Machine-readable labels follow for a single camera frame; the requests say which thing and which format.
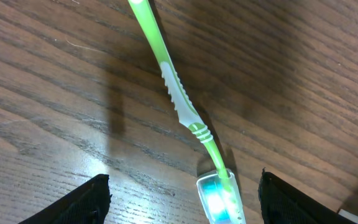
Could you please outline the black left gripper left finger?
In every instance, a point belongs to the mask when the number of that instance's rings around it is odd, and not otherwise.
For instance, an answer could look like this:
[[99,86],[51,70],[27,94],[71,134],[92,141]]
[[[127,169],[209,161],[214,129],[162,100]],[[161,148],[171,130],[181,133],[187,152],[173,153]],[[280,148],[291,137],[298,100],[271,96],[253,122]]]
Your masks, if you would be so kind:
[[19,224],[103,224],[111,194],[109,176],[98,174]]

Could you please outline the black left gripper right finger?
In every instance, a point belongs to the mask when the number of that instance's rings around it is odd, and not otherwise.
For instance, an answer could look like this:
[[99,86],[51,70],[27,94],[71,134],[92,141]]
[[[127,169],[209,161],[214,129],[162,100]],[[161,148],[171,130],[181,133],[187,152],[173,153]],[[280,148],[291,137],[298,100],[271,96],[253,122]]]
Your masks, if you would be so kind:
[[258,196],[265,224],[355,224],[265,170]]

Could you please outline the green white toothbrush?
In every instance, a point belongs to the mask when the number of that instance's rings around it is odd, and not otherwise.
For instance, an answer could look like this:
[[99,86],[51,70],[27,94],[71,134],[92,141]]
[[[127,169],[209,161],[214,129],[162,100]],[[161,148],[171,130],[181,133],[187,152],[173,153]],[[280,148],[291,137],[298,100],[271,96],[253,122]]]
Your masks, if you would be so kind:
[[239,188],[234,173],[227,169],[213,134],[203,122],[181,84],[168,53],[162,33],[148,0],[129,0],[162,72],[179,122],[188,128],[210,155],[215,170],[196,182],[198,195],[210,223],[246,224]]

